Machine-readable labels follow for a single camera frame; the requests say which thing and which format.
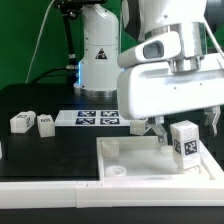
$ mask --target black table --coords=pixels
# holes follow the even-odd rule
[[[26,134],[11,134],[9,120],[21,111],[37,115],[59,110],[115,110],[116,99],[74,95],[60,84],[11,85],[0,91],[0,182],[98,180],[96,137],[129,136],[128,127],[57,127],[55,137],[40,138],[37,125]],[[208,136],[203,111],[165,116],[164,127],[171,142],[169,124],[190,120],[200,127],[200,139],[224,169],[224,120],[218,123],[218,136]],[[223,223],[222,207],[144,207],[1,210],[1,220],[11,223]]]

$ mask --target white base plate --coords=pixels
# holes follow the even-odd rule
[[[116,127],[130,126],[130,121],[121,117],[118,110],[61,110],[55,126]]]
[[[178,174],[157,137],[115,138],[114,159],[102,156],[105,139],[97,139],[99,181],[0,183],[0,208],[224,206],[223,171],[202,143],[200,174]],[[111,165],[126,166],[127,175],[106,177]]]

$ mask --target white cable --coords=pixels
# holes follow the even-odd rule
[[[38,47],[39,47],[39,44],[40,44],[40,40],[41,40],[41,37],[42,37],[42,34],[43,34],[45,23],[47,21],[49,11],[50,11],[51,6],[53,5],[54,1],[55,0],[51,1],[51,3],[49,4],[49,6],[47,7],[47,10],[45,12],[44,19],[43,19],[43,22],[42,22],[42,25],[41,25],[41,28],[40,28],[40,32],[39,32],[38,38],[37,38],[37,43],[36,43],[36,47],[35,47],[35,50],[34,50],[34,53],[33,53],[33,57],[32,57],[31,62],[30,62],[29,71],[28,71],[28,74],[27,74],[27,77],[26,77],[26,83],[28,83],[28,81],[29,81],[30,73],[31,73],[31,70],[32,70],[32,67],[33,67],[33,62],[34,62],[34,59],[35,59],[36,54],[37,54],[37,50],[38,50]]]
[[[222,56],[222,59],[223,59],[223,62],[224,62],[224,53],[223,53],[221,47],[219,46],[217,40],[215,39],[215,37],[214,37],[214,35],[213,35],[213,33],[212,33],[212,31],[211,31],[211,29],[210,29],[210,27],[209,27],[209,25],[208,25],[208,23],[207,23],[205,18],[204,18],[204,24],[205,24],[205,28],[206,28],[206,30],[208,32],[208,35],[209,35],[209,37],[212,40],[212,43],[214,44],[214,46],[215,46],[216,50],[218,51],[218,53]]]

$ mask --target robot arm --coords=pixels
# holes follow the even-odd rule
[[[133,23],[131,2],[122,2],[127,31]],[[118,78],[121,115],[142,119],[209,108],[205,110],[206,115],[210,111],[207,121],[216,134],[217,107],[224,104],[224,73],[222,57],[207,55],[207,1],[134,2],[138,29],[129,33],[146,41],[118,57],[118,64],[125,68]]]

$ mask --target green wall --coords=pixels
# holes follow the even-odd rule
[[[1,2],[0,13],[0,89],[14,83],[25,83],[45,11],[51,0],[10,0]],[[120,0],[108,0],[104,7],[120,16]],[[81,18],[72,21],[77,57],[83,55]],[[122,50],[135,41],[122,34]],[[42,72],[64,66],[67,45],[60,11],[51,9],[29,80]]]

